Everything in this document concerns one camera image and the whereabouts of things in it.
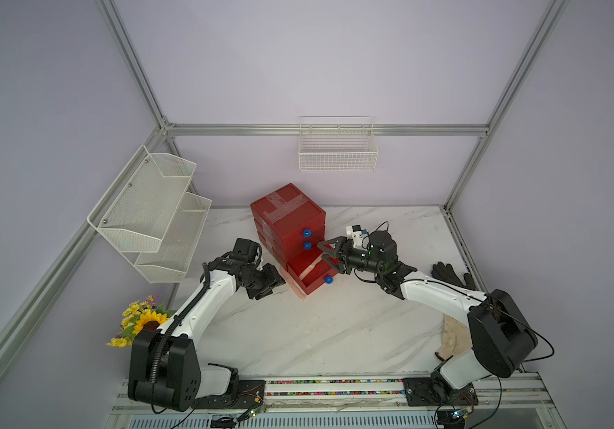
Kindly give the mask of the pink fruit knife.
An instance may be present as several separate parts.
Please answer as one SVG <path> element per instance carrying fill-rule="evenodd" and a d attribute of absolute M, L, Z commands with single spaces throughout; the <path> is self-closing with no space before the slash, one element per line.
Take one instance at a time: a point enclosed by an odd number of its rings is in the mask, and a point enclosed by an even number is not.
<path fill-rule="evenodd" d="M 303 280 L 305 277 L 307 277 L 320 262 L 322 262 L 322 259 L 320 257 L 316 258 L 312 263 L 303 269 L 303 271 L 299 274 L 299 278 Z"/>
<path fill-rule="evenodd" d="M 289 286 L 291 290 L 295 293 L 298 299 L 305 300 L 307 298 L 307 295 L 303 292 L 303 290 L 297 284 L 289 282 Z"/>

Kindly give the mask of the red drawer cabinet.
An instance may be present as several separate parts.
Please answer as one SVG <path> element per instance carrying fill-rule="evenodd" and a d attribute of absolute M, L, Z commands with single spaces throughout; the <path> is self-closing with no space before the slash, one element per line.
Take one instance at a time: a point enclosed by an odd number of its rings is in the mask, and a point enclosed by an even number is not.
<path fill-rule="evenodd" d="M 288 284 L 297 284 L 309 296 L 333 282 L 337 270 L 317 247 L 325 239 L 326 212 L 311 198 L 289 183 L 252 202 L 251 212 L 261 244 L 279 263 Z M 301 280 L 299 274 L 318 257 L 322 262 Z"/>

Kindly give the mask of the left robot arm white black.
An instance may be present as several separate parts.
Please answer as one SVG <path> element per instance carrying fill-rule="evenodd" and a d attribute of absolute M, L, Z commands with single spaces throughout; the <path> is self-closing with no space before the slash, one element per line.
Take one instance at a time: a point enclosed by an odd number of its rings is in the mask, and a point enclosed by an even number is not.
<path fill-rule="evenodd" d="M 145 328 L 132 345 L 127 396 L 154 411 L 188 411 L 199 405 L 229 407 L 239 398 L 239 372 L 201 364 L 197 348 L 221 307 L 237 291 L 261 300 L 285 283 L 278 269 L 262 262 L 260 243 L 238 239 L 232 250 L 202 265 L 199 287 L 174 316 Z"/>

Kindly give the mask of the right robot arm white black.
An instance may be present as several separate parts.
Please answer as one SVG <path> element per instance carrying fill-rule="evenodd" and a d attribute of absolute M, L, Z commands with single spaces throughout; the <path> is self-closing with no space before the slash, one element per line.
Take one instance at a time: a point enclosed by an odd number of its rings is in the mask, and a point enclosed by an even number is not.
<path fill-rule="evenodd" d="M 371 232 L 362 240 L 340 236 L 321 241 L 317 247 L 337 273 L 370 273 L 371 281 L 386 294 L 435 309 L 467 329 L 467 350 L 451 355 L 430 376 L 422 377 L 420 391 L 413 384 L 407 386 L 410 400 L 419 398 L 424 405 L 450 406 L 478 380 L 510 377 L 520 365 L 532 360 L 530 354 L 543 338 L 506 291 L 473 291 L 462 282 L 451 283 L 421 273 L 399 259 L 397 244 L 387 231 Z"/>

